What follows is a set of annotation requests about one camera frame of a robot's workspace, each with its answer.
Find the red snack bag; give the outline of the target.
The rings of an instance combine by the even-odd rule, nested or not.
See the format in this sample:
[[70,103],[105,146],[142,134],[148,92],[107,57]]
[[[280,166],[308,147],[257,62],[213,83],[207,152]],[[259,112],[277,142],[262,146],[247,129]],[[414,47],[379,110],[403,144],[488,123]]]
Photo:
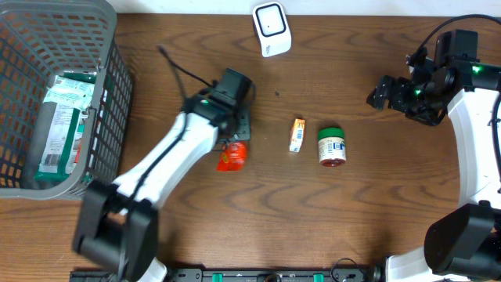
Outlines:
[[220,172],[234,172],[243,169],[247,160],[247,144],[234,142],[225,144],[220,154],[217,170]]

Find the small orange white box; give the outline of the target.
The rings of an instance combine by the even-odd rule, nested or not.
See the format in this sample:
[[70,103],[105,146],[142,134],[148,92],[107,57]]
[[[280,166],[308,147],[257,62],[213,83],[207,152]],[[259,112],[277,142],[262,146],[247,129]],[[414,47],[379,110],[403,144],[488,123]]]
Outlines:
[[293,123],[290,135],[289,151],[297,153],[300,151],[305,133],[305,120],[296,118]]

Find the green white package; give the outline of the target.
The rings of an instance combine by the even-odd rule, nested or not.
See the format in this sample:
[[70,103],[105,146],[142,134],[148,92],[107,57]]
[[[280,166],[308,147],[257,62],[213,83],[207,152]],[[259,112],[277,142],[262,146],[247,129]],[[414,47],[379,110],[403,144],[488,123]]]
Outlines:
[[[95,74],[66,72],[61,77],[95,84]],[[41,160],[34,179],[43,182],[62,182],[76,167],[74,159],[78,140],[82,139],[88,109],[83,112],[73,107],[48,102],[54,106]]]

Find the light green wipes pack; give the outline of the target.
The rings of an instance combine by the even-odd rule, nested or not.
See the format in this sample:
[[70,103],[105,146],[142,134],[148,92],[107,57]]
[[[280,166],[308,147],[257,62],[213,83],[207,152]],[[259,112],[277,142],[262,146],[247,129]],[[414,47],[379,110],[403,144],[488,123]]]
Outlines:
[[91,105],[94,88],[92,83],[56,75],[43,102],[53,102],[85,112]]

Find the red stick sachet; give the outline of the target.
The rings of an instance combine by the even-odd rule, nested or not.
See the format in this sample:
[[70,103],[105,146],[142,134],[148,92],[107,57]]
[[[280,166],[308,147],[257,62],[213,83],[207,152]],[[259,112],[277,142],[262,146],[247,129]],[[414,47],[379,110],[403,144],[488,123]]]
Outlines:
[[78,140],[78,147],[77,147],[77,153],[74,159],[74,163],[77,164],[80,159],[80,154],[81,154],[81,139]]

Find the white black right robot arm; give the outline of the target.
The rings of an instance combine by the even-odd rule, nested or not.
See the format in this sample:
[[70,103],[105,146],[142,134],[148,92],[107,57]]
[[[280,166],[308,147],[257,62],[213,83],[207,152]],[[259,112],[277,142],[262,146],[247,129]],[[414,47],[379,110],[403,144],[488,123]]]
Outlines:
[[386,259],[386,281],[500,279],[500,69],[474,59],[425,60],[412,76],[384,76],[371,107],[425,125],[452,122],[460,167],[458,207],[432,224],[423,246]]

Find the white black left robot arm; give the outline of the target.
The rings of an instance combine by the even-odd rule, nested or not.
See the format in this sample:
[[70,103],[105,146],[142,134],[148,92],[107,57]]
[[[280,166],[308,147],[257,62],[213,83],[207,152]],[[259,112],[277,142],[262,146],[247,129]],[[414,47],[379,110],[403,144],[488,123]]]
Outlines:
[[73,249],[112,274],[113,281],[162,281],[156,258],[159,212],[185,174],[218,141],[250,134],[250,108],[227,108],[212,99],[186,101],[168,134],[134,168],[112,183],[92,181],[82,200]]

